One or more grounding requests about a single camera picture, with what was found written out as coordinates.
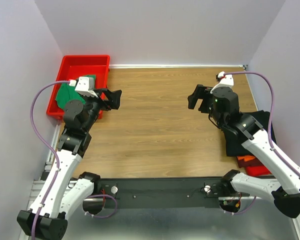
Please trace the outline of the green polo shirt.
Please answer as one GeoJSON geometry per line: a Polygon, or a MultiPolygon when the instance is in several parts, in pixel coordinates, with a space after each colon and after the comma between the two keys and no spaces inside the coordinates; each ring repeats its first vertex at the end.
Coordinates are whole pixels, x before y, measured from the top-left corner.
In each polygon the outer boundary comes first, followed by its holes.
{"type": "MultiPolygon", "coordinates": [[[[96,80],[95,75],[84,75],[81,77],[92,77],[94,80],[96,80]]],[[[62,109],[64,112],[66,112],[66,105],[67,103],[71,103],[72,101],[78,101],[80,104],[85,104],[85,100],[83,99],[83,96],[75,92],[75,88],[72,86],[69,86],[69,83],[62,83],[57,95],[56,95],[56,102],[57,106],[62,109]]]]}

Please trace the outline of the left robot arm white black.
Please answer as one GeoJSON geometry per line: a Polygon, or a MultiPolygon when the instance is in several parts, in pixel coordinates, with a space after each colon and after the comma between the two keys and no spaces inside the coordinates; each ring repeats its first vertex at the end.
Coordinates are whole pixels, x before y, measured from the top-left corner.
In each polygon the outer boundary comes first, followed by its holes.
{"type": "Polygon", "coordinates": [[[17,216],[20,227],[32,239],[60,240],[70,216],[85,199],[99,198],[102,202],[114,199],[102,189],[100,176],[90,172],[81,174],[69,192],[66,189],[91,141],[91,127],[101,111],[120,107],[121,94],[121,90],[107,88],[84,90],[80,92],[84,103],[77,99],[66,103],[65,128],[54,151],[54,164],[35,201],[17,216]]]}

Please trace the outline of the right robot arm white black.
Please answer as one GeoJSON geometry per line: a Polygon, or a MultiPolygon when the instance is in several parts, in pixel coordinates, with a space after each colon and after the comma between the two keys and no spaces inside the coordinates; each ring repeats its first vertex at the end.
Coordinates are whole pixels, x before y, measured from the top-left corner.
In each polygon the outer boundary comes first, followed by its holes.
{"type": "Polygon", "coordinates": [[[275,180],[255,178],[231,170],[219,183],[220,191],[231,196],[245,193],[274,203],[285,216],[297,218],[300,215],[300,167],[275,145],[260,122],[239,110],[238,95],[230,87],[216,89],[197,85],[188,96],[188,108],[194,109],[198,100],[201,113],[232,140],[242,145],[271,172],[275,180]]]}

